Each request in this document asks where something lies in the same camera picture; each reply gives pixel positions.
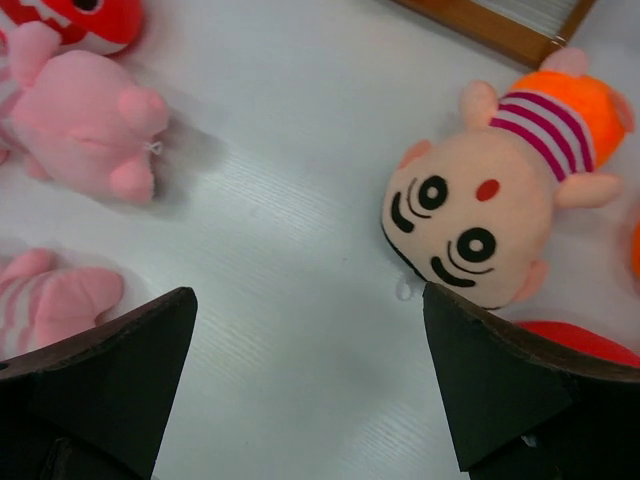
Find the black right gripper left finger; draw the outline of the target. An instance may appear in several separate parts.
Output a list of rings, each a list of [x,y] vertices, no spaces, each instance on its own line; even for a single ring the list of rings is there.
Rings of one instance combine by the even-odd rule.
[[[151,478],[197,307],[180,287],[2,361],[2,478]]]

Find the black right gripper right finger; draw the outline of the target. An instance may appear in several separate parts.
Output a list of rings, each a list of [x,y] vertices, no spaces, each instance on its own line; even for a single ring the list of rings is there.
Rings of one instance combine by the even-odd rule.
[[[635,479],[639,368],[539,356],[535,335],[428,283],[429,349],[473,479]]]

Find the boy doll black hair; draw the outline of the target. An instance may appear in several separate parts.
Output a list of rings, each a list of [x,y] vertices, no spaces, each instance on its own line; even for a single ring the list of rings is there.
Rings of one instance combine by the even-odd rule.
[[[624,261],[632,278],[639,281],[639,197],[634,199],[625,219]]]

